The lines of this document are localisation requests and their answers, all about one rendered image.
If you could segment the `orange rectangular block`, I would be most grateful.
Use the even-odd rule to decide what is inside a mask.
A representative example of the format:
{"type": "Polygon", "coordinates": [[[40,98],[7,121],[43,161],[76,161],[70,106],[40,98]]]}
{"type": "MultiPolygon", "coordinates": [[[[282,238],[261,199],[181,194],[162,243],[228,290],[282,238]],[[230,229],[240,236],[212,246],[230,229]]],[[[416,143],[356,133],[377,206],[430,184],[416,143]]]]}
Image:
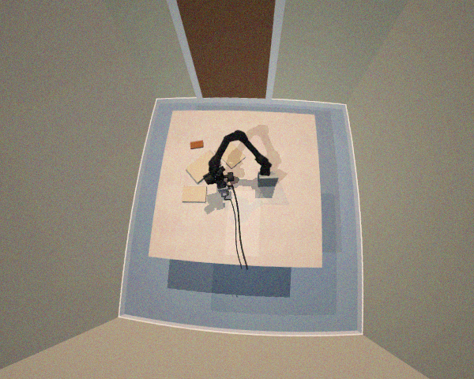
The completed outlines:
{"type": "Polygon", "coordinates": [[[203,147],[204,147],[203,140],[202,141],[192,141],[192,142],[190,142],[190,149],[203,148],[203,147]]]}

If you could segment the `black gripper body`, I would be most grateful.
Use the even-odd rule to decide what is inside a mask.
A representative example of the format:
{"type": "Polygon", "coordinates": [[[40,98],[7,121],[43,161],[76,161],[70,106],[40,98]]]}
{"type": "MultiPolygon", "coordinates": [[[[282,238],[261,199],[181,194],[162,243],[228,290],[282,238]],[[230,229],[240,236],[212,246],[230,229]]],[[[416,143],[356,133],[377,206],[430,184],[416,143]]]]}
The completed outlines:
{"type": "Polygon", "coordinates": [[[221,179],[225,179],[225,178],[228,178],[228,181],[229,182],[232,182],[234,181],[234,175],[233,175],[233,172],[228,172],[228,174],[226,175],[223,175],[222,178],[215,178],[216,180],[221,180],[221,179]]]}

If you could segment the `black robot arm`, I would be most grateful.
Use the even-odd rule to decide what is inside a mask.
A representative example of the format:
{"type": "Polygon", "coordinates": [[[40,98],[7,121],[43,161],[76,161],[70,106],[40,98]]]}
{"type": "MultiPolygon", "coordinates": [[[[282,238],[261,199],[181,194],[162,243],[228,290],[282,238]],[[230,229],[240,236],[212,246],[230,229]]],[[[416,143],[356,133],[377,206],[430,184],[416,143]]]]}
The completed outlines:
{"type": "MultiPolygon", "coordinates": [[[[221,157],[224,154],[224,151],[228,147],[229,143],[232,141],[240,141],[242,142],[254,155],[255,155],[255,160],[257,163],[261,165],[260,168],[260,174],[261,175],[267,175],[270,176],[270,168],[272,167],[272,164],[269,162],[269,159],[262,155],[248,140],[247,135],[245,132],[242,130],[237,129],[235,132],[230,133],[226,136],[224,136],[224,139],[222,140],[220,147],[216,151],[215,155],[209,160],[208,165],[209,165],[209,173],[203,175],[203,179],[209,185],[210,183],[214,182],[216,178],[222,178],[223,177],[223,171],[225,171],[224,167],[220,166],[220,161],[221,157]]],[[[226,188],[227,183],[221,179],[221,180],[216,180],[216,185],[217,189],[223,189],[226,188]]]]}

